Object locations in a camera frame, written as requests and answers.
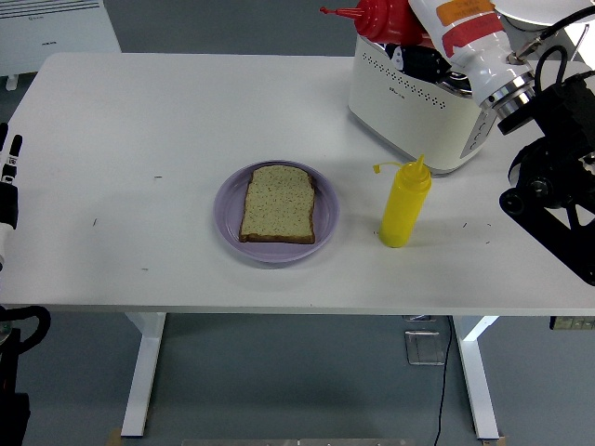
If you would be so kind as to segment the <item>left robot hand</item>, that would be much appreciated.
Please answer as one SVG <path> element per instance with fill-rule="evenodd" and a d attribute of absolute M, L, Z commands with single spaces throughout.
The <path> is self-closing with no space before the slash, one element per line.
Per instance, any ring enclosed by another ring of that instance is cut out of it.
<path fill-rule="evenodd" d="M 14 184 L 18 173 L 18 159 L 22 147 L 22 135 L 15 135 L 1 168 L 1 269 L 6 264 L 8 236 L 18 225 L 19 190 Z"/>

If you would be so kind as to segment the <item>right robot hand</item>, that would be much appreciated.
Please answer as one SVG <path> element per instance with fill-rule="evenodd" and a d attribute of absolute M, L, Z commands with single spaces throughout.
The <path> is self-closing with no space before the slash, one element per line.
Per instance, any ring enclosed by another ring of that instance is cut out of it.
<path fill-rule="evenodd" d="M 396 43 L 437 51 L 454 72 L 469 79 L 477 104 L 495 102 L 530 85 L 532 69 L 508 62 L 508 36 L 490 1 L 397 1 L 414 27 Z"/>

